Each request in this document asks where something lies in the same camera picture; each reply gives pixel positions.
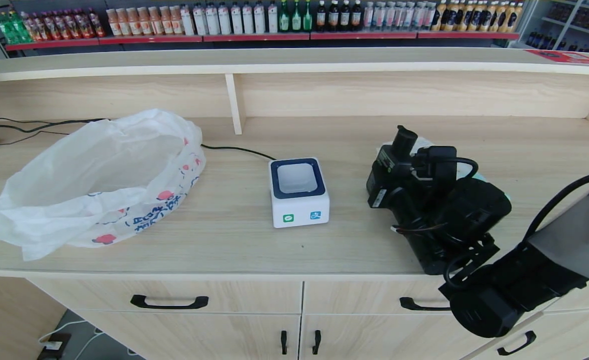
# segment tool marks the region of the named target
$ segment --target drawer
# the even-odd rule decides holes
[[[148,306],[184,307],[163,312],[301,313],[299,281],[28,280],[71,310],[159,312],[132,305],[133,296],[139,295]]]
[[[400,297],[411,297],[417,305],[444,307],[448,300],[438,288],[441,276],[418,281],[306,281],[306,314],[414,314],[434,313],[408,310]]]

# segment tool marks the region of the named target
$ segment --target green bottle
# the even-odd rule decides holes
[[[287,33],[290,31],[290,14],[286,0],[281,0],[281,16],[279,17],[279,31]]]
[[[312,32],[312,30],[313,30],[313,16],[310,14],[310,0],[305,0],[305,15],[303,16],[303,30],[305,32]]]
[[[301,14],[299,14],[299,0],[294,0],[294,11],[292,12],[292,31],[301,31]]]

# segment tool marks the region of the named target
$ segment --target cabinet door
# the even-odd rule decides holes
[[[456,360],[489,341],[452,314],[306,315],[301,335],[302,360]]]
[[[508,356],[500,355],[500,349]],[[512,335],[500,339],[476,356],[473,360],[578,360],[589,357],[589,311],[544,314],[522,326]]]
[[[91,310],[77,314],[146,360],[296,360],[298,356],[298,315]]]

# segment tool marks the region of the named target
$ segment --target cabinet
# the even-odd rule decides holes
[[[299,315],[76,312],[146,360],[296,360],[298,356]]]
[[[489,341],[452,314],[305,315],[301,336],[301,360],[454,360]]]

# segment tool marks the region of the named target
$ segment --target red flower print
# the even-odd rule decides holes
[[[103,245],[110,245],[115,241],[116,237],[112,234],[105,234],[97,237],[96,239],[92,239],[93,243],[100,243]]]

